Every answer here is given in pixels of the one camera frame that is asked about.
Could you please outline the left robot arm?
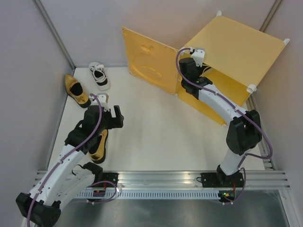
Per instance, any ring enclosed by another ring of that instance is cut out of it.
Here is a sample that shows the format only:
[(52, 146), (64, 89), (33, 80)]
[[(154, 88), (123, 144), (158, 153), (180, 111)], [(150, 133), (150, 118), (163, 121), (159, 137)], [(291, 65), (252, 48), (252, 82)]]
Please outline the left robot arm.
[(16, 204), (27, 219), (28, 227), (31, 224), (54, 226), (64, 207), (85, 188), (112, 185), (118, 192), (116, 182), (104, 178), (103, 169), (97, 163), (84, 164), (72, 179), (66, 179), (87, 154), (96, 154), (101, 142), (106, 141), (106, 131), (123, 127), (120, 107), (115, 105), (114, 111), (115, 116), (112, 116), (104, 107), (89, 106), (83, 120), (69, 132), (52, 167), (29, 193), (21, 192), (17, 196)]

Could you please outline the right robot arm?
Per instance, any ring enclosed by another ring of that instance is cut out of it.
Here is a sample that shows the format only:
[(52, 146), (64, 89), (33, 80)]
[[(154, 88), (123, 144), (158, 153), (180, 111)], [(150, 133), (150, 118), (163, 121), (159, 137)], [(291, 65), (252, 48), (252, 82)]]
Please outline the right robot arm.
[(226, 136), (228, 151), (216, 170), (217, 183), (226, 187), (233, 182), (233, 177), (238, 173), (245, 155), (262, 139), (262, 134), (251, 123), (253, 121), (260, 126), (259, 113), (255, 110), (248, 111), (227, 98), (211, 80), (201, 76), (202, 70), (196, 66), (193, 58), (179, 60), (178, 70), (181, 73), (181, 85), (185, 91), (211, 107), (228, 126)]

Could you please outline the yellow cabinet door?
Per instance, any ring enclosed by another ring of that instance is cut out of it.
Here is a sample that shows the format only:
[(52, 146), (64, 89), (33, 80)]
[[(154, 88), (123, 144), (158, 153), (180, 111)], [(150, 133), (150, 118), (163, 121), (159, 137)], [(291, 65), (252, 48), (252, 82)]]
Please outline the yellow cabinet door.
[(177, 49), (122, 27), (130, 73), (169, 94), (175, 94)]

